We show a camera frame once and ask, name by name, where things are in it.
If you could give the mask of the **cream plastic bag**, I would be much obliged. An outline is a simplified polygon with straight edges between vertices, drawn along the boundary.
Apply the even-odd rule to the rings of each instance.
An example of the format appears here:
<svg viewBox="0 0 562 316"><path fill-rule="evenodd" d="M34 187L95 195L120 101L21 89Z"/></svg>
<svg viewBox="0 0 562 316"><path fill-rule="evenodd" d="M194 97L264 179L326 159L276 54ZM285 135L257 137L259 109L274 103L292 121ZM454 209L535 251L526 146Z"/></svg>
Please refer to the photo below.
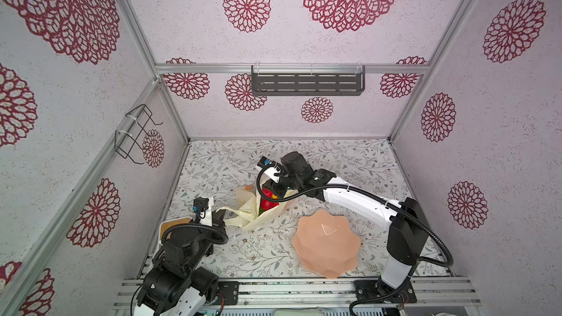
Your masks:
<svg viewBox="0 0 562 316"><path fill-rule="evenodd" d="M292 203L292 200L290 200L275 204L272 209L261 212L261 197L254 184L238 187L234 190L234 194L237 207L223 206L217 211L225 210L233 215L231 218L225 219L227 226L241 228L245 231L256 229L271 222L274 218L282 215L288 204Z"/></svg>

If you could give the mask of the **red apple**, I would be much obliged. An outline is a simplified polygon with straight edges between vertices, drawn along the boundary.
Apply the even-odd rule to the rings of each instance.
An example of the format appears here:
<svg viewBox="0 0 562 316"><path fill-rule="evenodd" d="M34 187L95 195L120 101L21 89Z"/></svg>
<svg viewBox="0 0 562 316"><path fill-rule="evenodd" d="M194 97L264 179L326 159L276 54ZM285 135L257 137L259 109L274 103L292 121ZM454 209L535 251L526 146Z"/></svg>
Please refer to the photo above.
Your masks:
<svg viewBox="0 0 562 316"><path fill-rule="evenodd" d="M266 200L265 198L262 197L261 199L261 203L260 203L260 208L261 210L263 210L264 212L273 209L275 207L279 206L278 202L271 202L269 200Z"/></svg>

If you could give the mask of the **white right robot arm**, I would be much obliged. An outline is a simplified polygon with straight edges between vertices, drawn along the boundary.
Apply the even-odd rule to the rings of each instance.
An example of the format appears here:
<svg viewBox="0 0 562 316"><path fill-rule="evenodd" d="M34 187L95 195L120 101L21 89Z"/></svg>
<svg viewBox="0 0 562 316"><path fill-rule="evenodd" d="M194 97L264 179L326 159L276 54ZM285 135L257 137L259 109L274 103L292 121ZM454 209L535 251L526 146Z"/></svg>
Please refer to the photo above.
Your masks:
<svg viewBox="0 0 562 316"><path fill-rule="evenodd" d="M279 198L289 190L296 190L307 197L349 209L387 232L389 257L381 275L384 286L396 289L415 272L429 234L398 212L401 209L425 225L427 220L415 200L399 201L373 195L332 171L313 169L298 152L285 155L280 162L267 160L263 175L268 177L267 190Z"/></svg>

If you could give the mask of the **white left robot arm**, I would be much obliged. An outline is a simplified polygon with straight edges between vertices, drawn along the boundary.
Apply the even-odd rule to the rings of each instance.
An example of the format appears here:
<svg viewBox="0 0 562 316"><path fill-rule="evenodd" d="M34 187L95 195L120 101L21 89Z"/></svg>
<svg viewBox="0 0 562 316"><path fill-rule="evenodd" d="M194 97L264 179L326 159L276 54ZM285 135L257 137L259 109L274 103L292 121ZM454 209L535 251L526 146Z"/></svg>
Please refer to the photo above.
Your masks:
<svg viewBox="0 0 562 316"><path fill-rule="evenodd" d="M224 209L208 211L204 218L161 225L159 249L131 298L131 315L201 315L205 306L225 305L218 275L199 266L216 245L228 242L224 216Z"/></svg>

